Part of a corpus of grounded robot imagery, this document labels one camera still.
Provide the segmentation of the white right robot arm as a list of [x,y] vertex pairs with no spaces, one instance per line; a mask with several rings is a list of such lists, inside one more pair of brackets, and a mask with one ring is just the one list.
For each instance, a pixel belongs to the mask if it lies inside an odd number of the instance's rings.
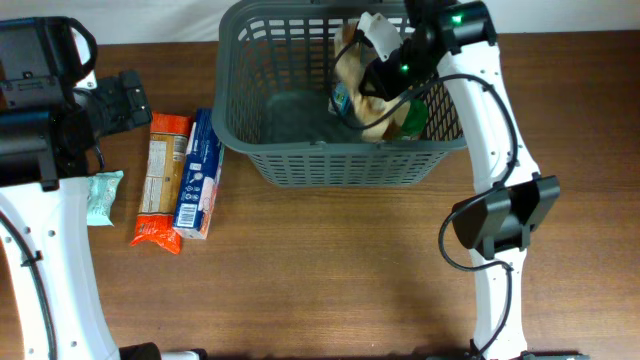
[[359,90],[384,100],[443,85],[470,155],[475,196],[452,207],[438,239],[452,228],[471,262],[445,260],[473,274],[476,325],[471,359],[530,359],[521,281],[531,235],[560,194],[544,177],[519,132],[502,78],[497,32],[482,1],[408,1],[413,34],[404,39],[381,14],[363,13],[356,39],[377,53]]

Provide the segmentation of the blue biscuit box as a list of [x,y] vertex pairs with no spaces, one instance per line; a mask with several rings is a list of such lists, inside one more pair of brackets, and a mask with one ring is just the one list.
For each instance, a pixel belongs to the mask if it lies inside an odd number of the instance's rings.
[[205,240],[220,182],[224,144],[212,127],[212,110],[196,112],[186,149],[173,229],[181,237]]

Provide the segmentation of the beige brown snack bag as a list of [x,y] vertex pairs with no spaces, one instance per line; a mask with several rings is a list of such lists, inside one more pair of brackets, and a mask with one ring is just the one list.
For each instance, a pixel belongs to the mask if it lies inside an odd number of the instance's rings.
[[349,97],[354,105],[354,113],[361,125],[370,125],[381,117],[390,116],[380,124],[362,132],[362,139],[367,142],[381,142],[392,140],[400,134],[410,110],[410,103],[401,104],[395,111],[392,109],[399,104],[400,98],[385,101],[381,98],[364,96],[359,91],[359,85],[364,76],[365,67],[361,62],[361,46],[352,45],[337,61],[335,72],[340,81],[346,86]]

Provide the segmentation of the green lid jar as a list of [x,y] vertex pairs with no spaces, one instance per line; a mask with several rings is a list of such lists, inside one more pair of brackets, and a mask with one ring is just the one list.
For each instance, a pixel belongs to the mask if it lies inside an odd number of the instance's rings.
[[394,140],[419,140],[427,120],[429,119],[429,109],[420,99],[412,99],[409,111],[405,117],[404,123],[396,131]]

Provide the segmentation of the blue round tin can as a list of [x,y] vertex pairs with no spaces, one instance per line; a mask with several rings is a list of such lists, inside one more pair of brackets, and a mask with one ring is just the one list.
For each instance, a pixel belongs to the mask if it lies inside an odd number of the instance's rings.
[[351,109],[351,99],[346,85],[339,82],[333,88],[328,102],[328,112],[335,116],[347,116]]

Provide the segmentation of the orange biscuit packet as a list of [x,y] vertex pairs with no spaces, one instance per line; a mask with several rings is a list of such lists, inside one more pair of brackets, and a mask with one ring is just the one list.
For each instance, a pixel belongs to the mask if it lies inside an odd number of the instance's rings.
[[152,242],[179,254],[181,237],[173,229],[191,117],[153,112],[143,193],[130,245]]

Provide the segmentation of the mint green snack pouch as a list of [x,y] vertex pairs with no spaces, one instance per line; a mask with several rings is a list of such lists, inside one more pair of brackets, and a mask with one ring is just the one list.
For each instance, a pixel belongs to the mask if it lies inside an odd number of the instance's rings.
[[87,200],[87,225],[112,226],[111,208],[117,195],[117,189],[124,173],[98,173],[88,178],[89,196]]

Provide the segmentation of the grey plastic basket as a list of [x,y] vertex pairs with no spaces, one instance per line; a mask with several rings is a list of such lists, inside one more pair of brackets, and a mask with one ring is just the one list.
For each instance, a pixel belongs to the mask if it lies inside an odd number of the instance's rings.
[[247,155],[280,187],[402,186],[424,179],[466,142],[447,89],[421,94],[429,109],[415,141],[367,143],[329,113],[333,39],[363,12],[412,33],[399,1],[239,1],[219,26],[212,124],[230,149]]

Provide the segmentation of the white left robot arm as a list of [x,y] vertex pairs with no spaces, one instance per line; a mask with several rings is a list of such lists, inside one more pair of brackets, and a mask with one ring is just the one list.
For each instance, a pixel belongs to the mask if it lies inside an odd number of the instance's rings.
[[102,311],[87,225],[89,164],[102,137],[152,120],[137,73],[97,78],[76,19],[1,24],[1,245],[28,359],[158,359],[118,346]]

